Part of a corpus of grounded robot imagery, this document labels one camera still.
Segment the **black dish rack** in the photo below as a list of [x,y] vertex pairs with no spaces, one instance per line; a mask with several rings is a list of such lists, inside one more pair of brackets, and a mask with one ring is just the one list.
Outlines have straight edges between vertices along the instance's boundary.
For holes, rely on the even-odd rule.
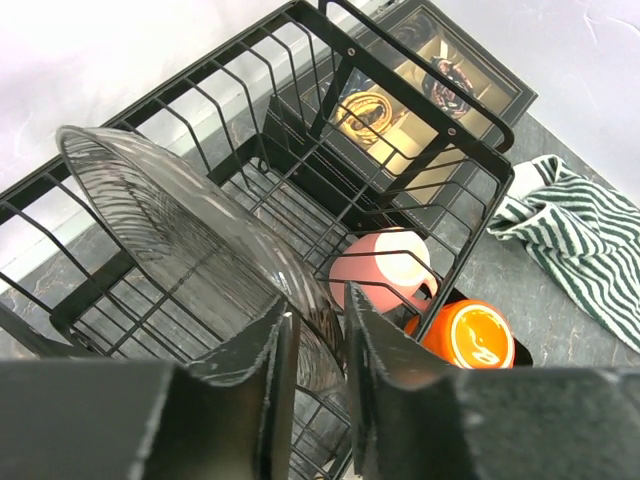
[[[349,31],[341,30],[326,15],[329,4],[339,7],[357,25]],[[170,115],[182,123],[193,146],[184,154],[185,158],[197,162],[194,164],[203,175],[222,185],[227,193],[280,233],[323,281],[327,280],[330,260],[355,238],[391,226],[418,233],[429,245],[432,273],[440,288],[426,312],[417,312],[407,303],[399,309],[402,311],[394,312],[393,321],[402,326],[407,314],[420,314],[420,328],[414,336],[421,338],[441,306],[460,298],[461,294],[454,289],[455,281],[506,193],[513,173],[498,150],[441,112],[421,92],[363,48],[352,35],[362,29],[379,36],[389,48],[436,77],[472,109],[488,118],[503,134],[504,140],[498,150],[506,151],[511,146],[513,134],[504,122],[344,0],[321,1],[320,9],[304,1],[285,5],[105,126],[145,135],[147,122],[159,114]],[[297,42],[289,45],[286,38],[293,38],[292,32],[297,32]],[[269,58],[268,52],[274,52],[274,48],[279,49],[284,62],[276,64]],[[264,82],[269,88],[260,98],[253,94],[254,85],[249,78],[255,74],[255,69],[251,73],[237,63],[239,59],[247,58],[252,58],[266,72]],[[307,119],[310,126],[304,122],[288,124],[278,115],[278,108],[269,107],[269,101],[277,99],[284,86],[295,86],[301,71],[314,70],[317,62],[326,58],[330,58],[333,65],[333,80],[324,96],[318,98],[319,112],[315,118]],[[328,140],[327,132],[335,133],[340,129],[332,119],[340,93],[354,69],[438,131],[437,137],[423,153],[413,158],[412,165],[398,175],[393,187],[386,191],[377,190],[373,183],[375,176],[383,172],[385,163],[375,175],[363,175],[348,162],[340,162],[343,153]],[[221,78],[221,75],[239,88],[245,104],[241,114],[229,115],[225,110],[218,97],[225,92],[211,91],[203,86],[208,79]],[[217,113],[215,135],[202,138],[198,126],[180,113],[176,102],[187,94],[199,95],[202,102]],[[280,124],[282,135],[263,131],[261,127],[267,115]],[[364,128],[375,133],[378,141],[387,142],[364,119],[358,120]],[[162,144],[162,139],[150,140]],[[394,154],[402,155],[395,146],[390,146]],[[452,150],[460,153],[460,158],[452,163],[471,166],[475,172],[473,180],[467,184],[444,180],[420,188],[453,187],[458,190],[456,201],[411,207],[395,202],[398,195],[411,193],[415,187],[410,187],[410,182],[418,174],[441,168],[430,166],[430,160]],[[28,301],[31,310],[45,315],[70,345],[35,331],[29,326],[33,323],[31,318],[21,318],[6,306],[0,311],[0,327],[41,357],[156,357],[185,363],[218,345],[220,339],[203,319],[172,299],[153,278],[138,269],[116,238],[107,235],[91,208],[63,183],[69,176],[62,159],[57,157],[5,192],[0,199],[0,225],[14,217],[21,218],[53,242],[58,249],[56,255],[70,265],[73,280],[66,285],[65,294],[56,299],[43,299],[37,288],[29,288],[4,274],[0,274],[0,279],[10,285],[13,294]],[[26,211],[54,189],[63,192],[93,219],[90,231],[82,234],[73,245],[63,245]],[[429,209],[441,212],[437,222],[420,221],[420,211]],[[104,261],[99,265],[88,265],[86,256],[80,258],[79,252],[84,247],[99,251],[94,256],[102,255]],[[445,260],[438,263],[438,258]],[[177,337],[182,342],[174,341]],[[292,471],[299,471],[298,465],[307,462],[298,451],[298,442],[316,442],[317,448],[328,449],[313,432],[313,421],[322,414],[335,415],[348,427],[348,416],[344,412],[319,403],[308,423],[294,425],[297,437],[293,443]],[[350,459],[349,436],[344,436],[337,451],[327,451],[327,454],[334,458],[333,464],[331,468],[313,465],[318,472],[317,478],[341,478]]]

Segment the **countertop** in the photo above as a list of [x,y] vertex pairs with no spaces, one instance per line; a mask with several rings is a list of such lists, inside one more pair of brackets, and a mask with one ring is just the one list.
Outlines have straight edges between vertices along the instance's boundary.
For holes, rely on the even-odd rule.
[[[531,116],[525,115],[514,131],[516,143],[507,154],[514,164],[542,154],[555,154],[575,171],[604,182]],[[205,140],[203,148],[205,153],[213,153],[218,146]],[[82,257],[85,267],[94,270],[114,251],[105,237],[94,227],[76,239],[70,248]],[[61,257],[60,254],[54,256],[21,281],[50,305],[60,301],[81,280]],[[536,366],[640,365],[640,355],[578,309],[516,241],[498,242],[485,233],[456,287],[469,297],[498,307],[518,339],[531,351]],[[45,312],[17,292],[7,291],[0,299],[36,329],[60,339],[48,324]],[[28,356],[6,333],[1,333],[0,358]]]

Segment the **white wall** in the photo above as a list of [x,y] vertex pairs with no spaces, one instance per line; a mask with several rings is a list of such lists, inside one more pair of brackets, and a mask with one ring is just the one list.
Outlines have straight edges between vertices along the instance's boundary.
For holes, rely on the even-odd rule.
[[4,3],[0,191],[56,154],[61,123],[100,125],[285,0]]
[[638,0],[434,3],[540,94],[539,121],[640,205]]

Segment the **gray marble countertop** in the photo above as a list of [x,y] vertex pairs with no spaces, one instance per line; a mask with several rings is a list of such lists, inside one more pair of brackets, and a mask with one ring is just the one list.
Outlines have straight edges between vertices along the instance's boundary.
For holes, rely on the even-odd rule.
[[[236,139],[246,138],[247,134],[252,133],[242,126],[233,127],[232,130]],[[514,164],[542,154],[555,154],[564,158],[575,171],[602,182],[595,172],[532,117],[525,115],[516,126],[515,134],[516,143],[507,154]],[[205,154],[221,157],[219,142],[212,143],[205,139],[202,145]],[[195,158],[197,155],[194,155],[195,153],[187,154],[186,158],[196,160],[195,165],[202,168],[201,164],[198,164],[199,160]],[[69,246],[90,271],[95,271],[113,255],[116,251],[114,247],[98,227],[90,229]],[[82,280],[83,277],[74,270],[68,260],[58,254],[23,279],[21,284],[53,306]],[[142,315],[145,309],[148,310],[152,305],[151,299],[157,298],[159,293],[153,291],[150,284],[145,283],[139,271],[132,272],[127,282],[129,286],[135,285],[137,291],[131,293],[123,287],[117,294],[123,302]],[[498,242],[485,233],[456,287],[469,297],[482,299],[498,307],[508,318],[516,336],[530,349],[537,366],[640,365],[640,355],[627,348],[578,309],[516,241]],[[17,292],[7,291],[0,299],[36,329],[60,339],[49,324],[47,314]],[[152,353],[155,356],[171,358],[170,352],[161,346],[154,346],[151,350],[141,347],[144,339],[157,339],[158,331],[164,331],[169,339],[187,335],[184,328],[180,329],[167,320],[170,318],[166,312],[168,309],[170,310],[170,306],[167,306],[165,311],[158,312],[158,315],[164,315],[162,318],[152,316],[149,320],[151,330],[140,332],[140,335],[125,343],[119,353],[125,354],[126,351],[129,357],[149,356]],[[86,322],[94,329],[103,328],[105,321],[101,320],[100,316],[117,313],[109,311],[108,305],[102,305],[99,313],[88,312]],[[126,328],[127,322],[130,322],[129,319],[117,321],[120,322],[120,330]],[[107,330],[101,334],[110,338],[121,335],[120,331],[114,333]],[[206,342],[198,343],[193,338],[186,337],[185,342],[185,345],[194,345],[193,356],[204,353],[202,349]],[[0,358],[25,356],[28,354],[23,348],[16,345],[6,333],[0,332]]]
[[[507,158],[518,164],[553,154],[577,173],[606,182],[529,115],[514,128]],[[533,261],[518,241],[485,233],[456,285],[470,297],[498,307],[538,366],[636,366],[640,355],[580,310]]]

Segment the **dish towel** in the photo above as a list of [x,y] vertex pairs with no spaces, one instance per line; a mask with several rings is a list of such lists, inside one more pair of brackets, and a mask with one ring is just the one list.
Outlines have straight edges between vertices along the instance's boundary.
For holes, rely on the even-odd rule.
[[640,352],[638,208],[555,156],[514,170],[514,183],[489,222],[489,233],[524,242],[582,310]]

